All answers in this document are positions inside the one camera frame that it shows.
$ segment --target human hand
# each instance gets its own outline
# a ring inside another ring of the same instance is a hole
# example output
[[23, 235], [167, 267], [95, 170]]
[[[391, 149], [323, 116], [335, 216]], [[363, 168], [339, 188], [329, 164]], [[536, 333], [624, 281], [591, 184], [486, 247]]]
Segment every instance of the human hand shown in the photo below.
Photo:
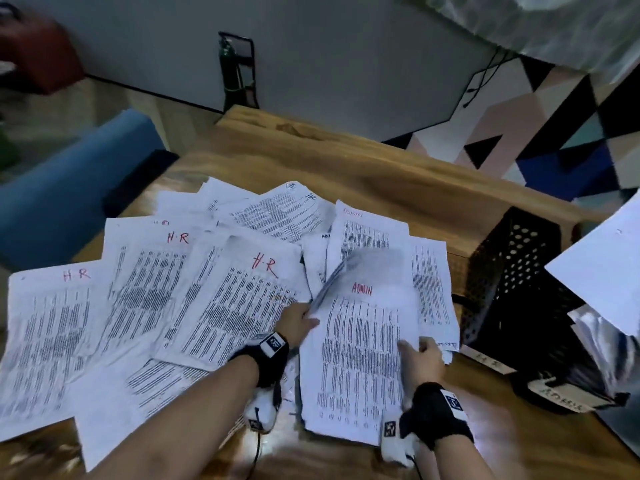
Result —
[[445, 371], [442, 352], [431, 337], [420, 337], [419, 351], [405, 340], [400, 340], [398, 351], [400, 352], [404, 398], [408, 402], [405, 406], [410, 406], [413, 393], [420, 384], [425, 382], [442, 383]]
[[317, 318], [307, 318], [308, 303], [292, 303], [286, 307], [276, 323], [275, 330], [289, 343], [289, 349], [300, 347], [311, 329], [320, 325]]

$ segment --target blue cushion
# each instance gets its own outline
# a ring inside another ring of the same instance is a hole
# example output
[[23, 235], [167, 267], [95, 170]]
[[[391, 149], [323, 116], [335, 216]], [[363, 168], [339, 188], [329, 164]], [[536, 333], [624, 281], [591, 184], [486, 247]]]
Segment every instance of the blue cushion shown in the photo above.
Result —
[[164, 149], [147, 116], [128, 109], [0, 187], [0, 262], [11, 270], [69, 260], [103, 227], [103, 197]]

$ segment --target wooden tabletop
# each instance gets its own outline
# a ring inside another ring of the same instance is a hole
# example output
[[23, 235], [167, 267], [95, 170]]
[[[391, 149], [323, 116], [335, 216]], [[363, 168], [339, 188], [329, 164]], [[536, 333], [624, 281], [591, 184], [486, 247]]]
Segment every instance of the wooden tabletop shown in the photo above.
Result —
[[[464, 293], [467, 258], [512, 205], [558, 223], [568, 245], [574, 224], [603, 215], [478, 171], [272, 114], [234, 107], [124, 212], [152, 214], [158, 190], [197, 191], [213, 176], [256, 193], [298, 180], [320, 196], [409, 223], [412, 235], [447, 242], [453, 291]], [[102, 235], [75, 261], [100, 258]], [[640, 461], [592, 414], [558, 416], [511, 391], [508, 380], [456, 355], [446, 380], [460, 398], [484, 455], [501, 479], [640, 478]], [[244, 479], [256, 437], [236, 434], [202, 478]], [[73, 421], [0, 445], [2, 478], [73, 478], [83, 471]], [[383, 464], [372, 447], [302, 430], [281, 411], [263, 437], [259, 478], [414, 478]]]

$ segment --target tiled floor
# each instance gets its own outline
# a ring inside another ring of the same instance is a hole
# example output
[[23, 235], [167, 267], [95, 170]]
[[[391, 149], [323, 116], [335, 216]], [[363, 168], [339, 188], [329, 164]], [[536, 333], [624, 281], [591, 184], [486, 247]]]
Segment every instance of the tiled floor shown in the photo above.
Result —
[[132, 107], [148, 115], [165, 147], [184, 154], [220, 114], [116, 84], [84, 79], [51, 96], [0, 93], [6, 134], [20, 163], [0, 171], [0, 184], [23, 174], [119, 112]]

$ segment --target black wrist strap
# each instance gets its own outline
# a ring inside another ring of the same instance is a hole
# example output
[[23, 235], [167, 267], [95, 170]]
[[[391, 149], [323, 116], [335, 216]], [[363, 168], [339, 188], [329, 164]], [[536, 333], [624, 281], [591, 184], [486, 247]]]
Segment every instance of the black wrist strap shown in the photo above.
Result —
[[289, 344], [277, 332], [263, 333], [249, 340], [244, 347], [231, 355], [229, 362], [240, 355], [249, 355], [258, 364], [258, 387], [271, 387], [280, 379], [287, 365]]
[[433, 450], [435, 443], [452, 435], [463, 435], [473, 443], [467, 415], [455, 394], [436, 382], [427, 382], [415, 390], [411, 409], [400, 416], [400, 436], [414, 433]]

